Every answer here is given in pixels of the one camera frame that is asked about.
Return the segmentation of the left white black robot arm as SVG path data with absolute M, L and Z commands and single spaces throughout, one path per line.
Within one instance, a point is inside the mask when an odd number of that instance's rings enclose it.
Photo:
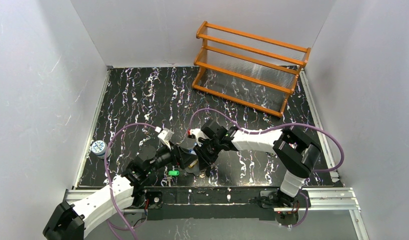
M 187 167 L 197 159 L 192 150 L 178 145 L 145 146 L 111 184 L 81 200 L 58 204 L 42 234 L 48 240 L 83 240 L 111 216 L 131 207 L 143 195 L 152 173 L 169 164 Z

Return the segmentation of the green tag key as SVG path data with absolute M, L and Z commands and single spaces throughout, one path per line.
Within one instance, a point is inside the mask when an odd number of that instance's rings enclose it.
M 166 174 L 167 186 L 171 187 L 173 179 L 176 179 L 179 175 L 180 172 L 178 170 L 169 170 Z

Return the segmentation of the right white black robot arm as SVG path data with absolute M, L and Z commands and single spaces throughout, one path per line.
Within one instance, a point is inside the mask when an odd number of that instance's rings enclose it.
M 321 154 L 320 145 L 294 125 L 253 131 L 237 126 L 227 129 L 210 119 L 187 134 L 196 141 L 193 151 L 201 168 L 211 166 L 221 151 L 248 150 L 276 155 L 286 168 L 278 194 L 287 199 L 298 195 Z

